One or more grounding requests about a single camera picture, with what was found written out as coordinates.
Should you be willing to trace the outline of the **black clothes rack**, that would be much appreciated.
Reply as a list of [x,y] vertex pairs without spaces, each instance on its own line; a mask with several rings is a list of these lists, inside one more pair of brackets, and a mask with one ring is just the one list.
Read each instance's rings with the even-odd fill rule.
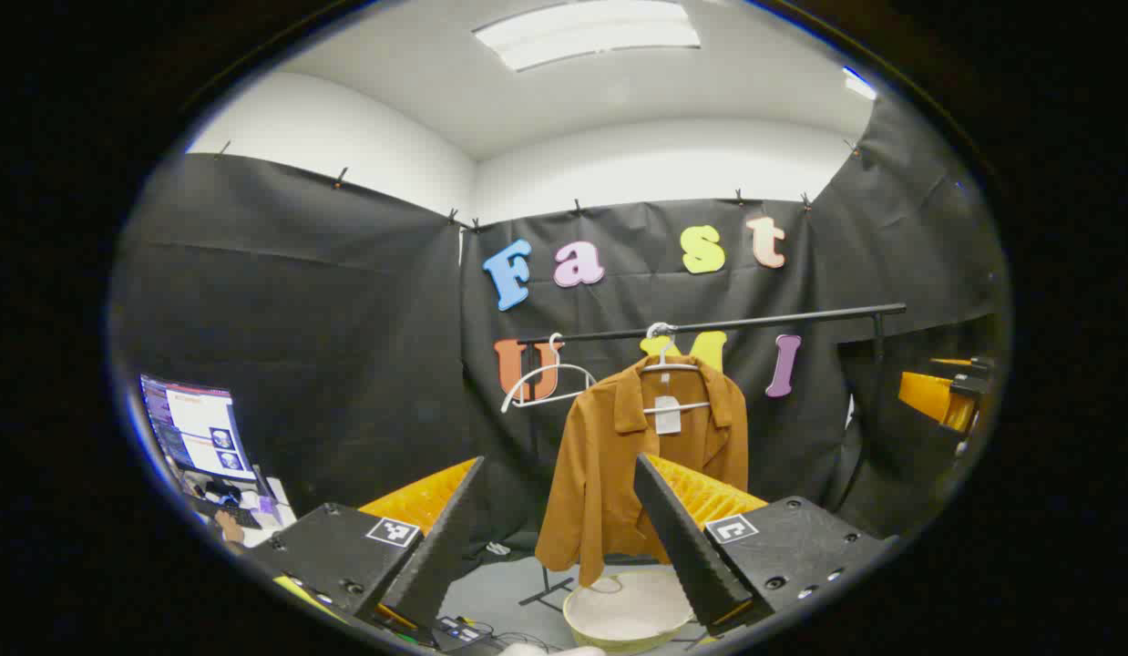
[[[838,509],[856,472],[858,453],[841,441],[840,423],[848,414],[851,391],[844,388],[831,323],[864,319],[880,329],[882,314],[869,310],[776,314],[694,325],[689,352],[677,345],[668,353],[710,363],[743,391],[750,427],[750,466],[746,494],[761,500],[802,496],[826,509]],[[638,360],[620,361],[619,371],[592,371],[596,383],[656,356],[663,336],[649,340]]]

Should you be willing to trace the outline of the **white clothes hanger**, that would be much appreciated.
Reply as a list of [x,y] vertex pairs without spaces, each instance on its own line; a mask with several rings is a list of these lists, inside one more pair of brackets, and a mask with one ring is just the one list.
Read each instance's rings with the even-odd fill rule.
[[[519,378],[502,383],[506,392],[500,406],[500,413],[506,414],[509,408],[526,408],[544,404],[558,404],[572,400],[596,383],[596,376],[585,367],[567,363],[561,358],[559,351],[564,348],[563,333],[552,333],[547,339],[536,342],[515,342],[518,347],[526,347],[526,354],[538,352],[540,366],[527,371],[517,369]],[[580,374],[582,387],[575,391],[561,390],[559,382],[565,371]]]
[[642,369],[643,374],[658,374],[660,376],[659,395],[655,395],[652,406],[644,408],[644,414],[646,415],[680,414],[684,411],[691,411],[694,408],[710,407],[711,405],[710,400],[685,404],[681,402],[676,395],[673,395],[672,378],[676,373],[682,373],[682,371],[685,373],[694,374],[702,373],[700,367],[696,364],[680,363],[668,360],[668,353],[675,347],[676,333],[677,327],[671,323],[652,323],[647,329],[646,337],[649,340],[663,336],[666,344],[661,345],[659,351],[656,351],[656,363]]

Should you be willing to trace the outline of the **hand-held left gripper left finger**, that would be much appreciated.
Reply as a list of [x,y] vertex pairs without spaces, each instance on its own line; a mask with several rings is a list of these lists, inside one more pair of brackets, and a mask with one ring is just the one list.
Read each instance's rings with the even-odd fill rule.
[[256,568],[326,613],[434,638],[484,488],[485,458],[449,466],[361,509],[326,503],[248,549]]

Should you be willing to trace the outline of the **black keyboard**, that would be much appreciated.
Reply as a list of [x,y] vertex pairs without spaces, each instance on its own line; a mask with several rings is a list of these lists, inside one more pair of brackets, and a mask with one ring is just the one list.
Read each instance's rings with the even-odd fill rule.
[[190,506],[196,509],[199,514],[205,516],[205,518],[215,518],[219,512],[233,518],[240,528],[252,528],[252,530],[261,530],[259,520],[255,518],[250,509],[243,509],[243,507],[230,506],[230,504],[217,503],[209,500],[208,498],[193,496],[185,494],[184,498],[188,500]]

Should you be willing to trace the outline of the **black power strip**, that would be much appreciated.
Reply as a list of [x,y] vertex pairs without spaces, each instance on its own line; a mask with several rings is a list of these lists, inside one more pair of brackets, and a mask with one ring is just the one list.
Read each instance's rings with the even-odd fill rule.
[[438,618],[432,627],[432,636],[435,638],[437,649],[446,653],[481,647],[488,640],[487,633],[451,617]]

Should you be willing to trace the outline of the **computer monitor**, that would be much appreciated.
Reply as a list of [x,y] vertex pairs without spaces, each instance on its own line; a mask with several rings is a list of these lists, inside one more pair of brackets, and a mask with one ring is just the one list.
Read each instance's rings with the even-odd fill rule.
[[139,381],[155,437],[177,466],[227,480],[256,480],[230,391],[147,374]]

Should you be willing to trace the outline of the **cream laundry hamper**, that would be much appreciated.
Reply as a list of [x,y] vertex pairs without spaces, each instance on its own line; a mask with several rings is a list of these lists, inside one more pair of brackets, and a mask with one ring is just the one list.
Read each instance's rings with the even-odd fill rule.
[[706,638],[673,568],[614,568],[561,602],[579,645],[609,656],[672,656]]

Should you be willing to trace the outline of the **black backdrop cloth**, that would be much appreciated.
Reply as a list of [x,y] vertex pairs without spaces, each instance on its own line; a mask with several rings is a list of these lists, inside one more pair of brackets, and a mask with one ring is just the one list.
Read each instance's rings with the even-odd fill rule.
[[901,302],[884,383],[907,348],[996,345],[1004,252],[957,156],[887,100],[858,149],[809,210],[635,202],[477,231],[301,169],[185,156],[124,233],[111,336],[135,381],[230,392],[243,452],[294,509],[484,456],[465,556],[529,555],[569,402],[501,414],[497,342]]

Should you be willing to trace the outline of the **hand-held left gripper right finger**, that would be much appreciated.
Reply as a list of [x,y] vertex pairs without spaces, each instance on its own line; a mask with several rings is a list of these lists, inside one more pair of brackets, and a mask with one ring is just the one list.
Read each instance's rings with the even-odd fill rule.
[[707,630],[801,605],[885,552],[885,540],[813,502],[764,502],[662,456],[636,456],[634,491]]

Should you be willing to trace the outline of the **brown shirt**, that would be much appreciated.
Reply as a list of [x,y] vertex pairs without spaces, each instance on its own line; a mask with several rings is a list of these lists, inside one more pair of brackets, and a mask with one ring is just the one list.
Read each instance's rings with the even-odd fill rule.
[[638,453],[686,466],[735,489],[748,488],[750,427],[743,391],[705,361],[656,356],[607,376],[569,409],[536,558],[578,568],[588,587],[607,555],[668,556],[633,488]]

